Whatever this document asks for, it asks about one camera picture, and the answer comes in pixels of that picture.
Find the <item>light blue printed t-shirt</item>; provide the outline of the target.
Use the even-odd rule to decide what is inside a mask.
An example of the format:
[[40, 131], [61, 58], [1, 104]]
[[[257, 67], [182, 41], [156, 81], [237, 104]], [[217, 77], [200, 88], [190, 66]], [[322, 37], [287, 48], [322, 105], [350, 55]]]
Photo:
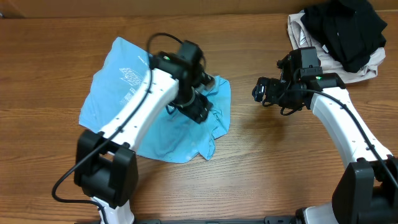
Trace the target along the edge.
[[[79, 124], [97, 133], [131, 100], [148, 69], [147, 52], [117, 37], [103, 68], [93, 76], [90, 93], [81, 108]], [[210, 91], [203, 90], [213, 107], [205, 122], [197, 124], [179, 111], [162, 110], [145, 135], [139, 156], [171, 163], [186, 163], [200, 154], [209, 160], [215, 140], [228, 133], [231, 122], [231, 87], [220, 76]]]

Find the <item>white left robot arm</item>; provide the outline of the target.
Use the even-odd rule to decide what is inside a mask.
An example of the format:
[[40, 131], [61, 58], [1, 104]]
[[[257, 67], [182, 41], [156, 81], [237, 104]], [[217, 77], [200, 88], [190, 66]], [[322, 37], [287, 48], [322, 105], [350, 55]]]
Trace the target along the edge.
[[77, 143], [74, 182], [97, 206], [100, 223], [134, 223], [129, 199], [138, 181], [136, 149], [161, 111], [172, 105], [200, 124], [212, 104], [199, 89], [213, 77], [203, 52], [185, 40], [177, 53], [159, 52], [134, 98], [98, 133], [84, 131]]

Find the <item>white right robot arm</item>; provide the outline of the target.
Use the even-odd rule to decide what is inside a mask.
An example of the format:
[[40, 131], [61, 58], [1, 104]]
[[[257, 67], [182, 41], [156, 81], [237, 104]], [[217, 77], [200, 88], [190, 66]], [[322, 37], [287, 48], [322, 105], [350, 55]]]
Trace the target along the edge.
[[300, 208], [265, 223], [397, 223], [397, 158], [373, 135], [356, 111], [345, 83], [325, 73], [315, 47], [299, 48], [277, 61], [280, 78], [258, 79], [252, 91], [281, 115], [303, 108], [322, 122], [345, 167], [330, 202]]

